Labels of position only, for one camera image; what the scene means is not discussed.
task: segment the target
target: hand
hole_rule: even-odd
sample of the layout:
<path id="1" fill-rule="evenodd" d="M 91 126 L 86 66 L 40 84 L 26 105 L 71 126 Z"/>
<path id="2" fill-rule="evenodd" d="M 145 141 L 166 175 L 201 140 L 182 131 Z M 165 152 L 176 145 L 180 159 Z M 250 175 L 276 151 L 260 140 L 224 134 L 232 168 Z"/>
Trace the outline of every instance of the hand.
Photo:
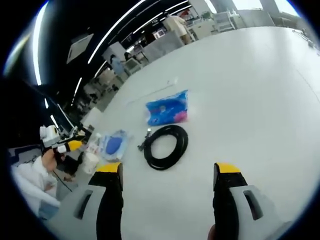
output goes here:
<path id="1" fill-rule="evenodd" d="M 45 188 L 44 188 L 44 191 L 46 192 L 46 191 L 49 191 L 50 189 L 52 189 L 54 187 L 54 185 L 51 185 L 50 183 L 47 185 L 47 186 L 45 186 Z"/>
<path id="2" fill-rule="evenodd" d="M 70 174 L 66 173 L 65 177 L 63 178 L 63 181 L 74 182 L 75 181 L 75 175 L 70 175 Z"/>

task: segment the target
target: blue cloth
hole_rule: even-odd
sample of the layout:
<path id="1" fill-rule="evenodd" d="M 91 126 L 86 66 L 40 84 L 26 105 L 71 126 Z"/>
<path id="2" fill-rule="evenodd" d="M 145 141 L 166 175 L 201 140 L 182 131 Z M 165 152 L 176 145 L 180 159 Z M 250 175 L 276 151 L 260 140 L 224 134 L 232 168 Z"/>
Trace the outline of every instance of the blue cloth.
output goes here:
<path id="1" fill-rule="evenodd" d="M 121 137 L 110 137 L 105 152 L 109 155 L 114 154 L 121 146 L 122 138 Z"/>
<path id="2" fill-rule="evenodd" d="M 112 58 L 111 66 L 113 68 L 113 71 L 117 75 L 123 74 L 125 72 L 125 68 L 121 63 L 121 60 L 117 57 Z"/>

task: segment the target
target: cable connector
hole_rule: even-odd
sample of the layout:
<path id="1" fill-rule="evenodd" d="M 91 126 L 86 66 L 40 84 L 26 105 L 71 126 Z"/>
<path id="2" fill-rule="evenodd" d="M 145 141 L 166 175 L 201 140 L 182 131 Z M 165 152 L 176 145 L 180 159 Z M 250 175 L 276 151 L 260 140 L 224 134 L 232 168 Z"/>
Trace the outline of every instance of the cable connector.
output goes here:
<path id="1" fill-rule="evenodd" d="M 150 138 L 150 135 L 151 135 L 151 128 L 148 128 L 148 129 L 146 130 L 146 135 L 145 135 L 145 137 L 144 137 L 143 143 L 142 143 L 141 145 L 138 145 L 138 149 L 139 149 L 140 152 L 142 152 L 142 150 L 145 149 L 146 140 L 147 140 L 148 138 Z"/>

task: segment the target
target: window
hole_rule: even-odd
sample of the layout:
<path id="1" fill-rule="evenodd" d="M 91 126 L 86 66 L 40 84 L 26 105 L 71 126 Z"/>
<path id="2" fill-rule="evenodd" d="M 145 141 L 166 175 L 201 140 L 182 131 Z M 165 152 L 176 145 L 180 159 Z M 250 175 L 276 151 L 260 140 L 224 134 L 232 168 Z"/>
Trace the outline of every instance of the window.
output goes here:
<path id="1" fill-rule="evenodd" d="M 260 0 L 233 0 L 233 3 L 238 10 L 262 9 Z"/>
<path id="2" fill-rule="evenodd" d="M 205 1 L 205 3 L 208 5 L 210 11 L 211 11 L 213 14 L 216 14 L 217 11 L 216 11 L 214 5 L 212 4 L 212 2 L 211 2 L 210 0 L 204 0 L 204 1 Z"/>
<path id="3" fill-rule="evenodd" d="M 280 12 L 299 16 L 296 10 L 290 5 L 287 0 L 274 0 Z"/>

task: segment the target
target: blue package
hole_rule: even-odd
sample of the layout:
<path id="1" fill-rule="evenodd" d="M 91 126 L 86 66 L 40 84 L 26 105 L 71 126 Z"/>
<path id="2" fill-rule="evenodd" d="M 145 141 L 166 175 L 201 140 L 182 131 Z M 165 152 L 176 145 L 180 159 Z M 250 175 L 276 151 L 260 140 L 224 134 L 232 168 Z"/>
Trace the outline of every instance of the blue package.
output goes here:
<path id="1" fill-rule="evenodd" d="M 107 161 L 119 161 L 124 155 L 129 141 L 128 133 L 118 130 L 112 135 L 102 134 L 99 141 L 99 156 Z"/>
<path id="2" fill-rule="evenodd" d="M 147 123 L 150 126 L 159 126 L 185 121 L 188 116 L 187 91 L 148 102 L 146 107 L 150 112 L 150 118 Z"/>

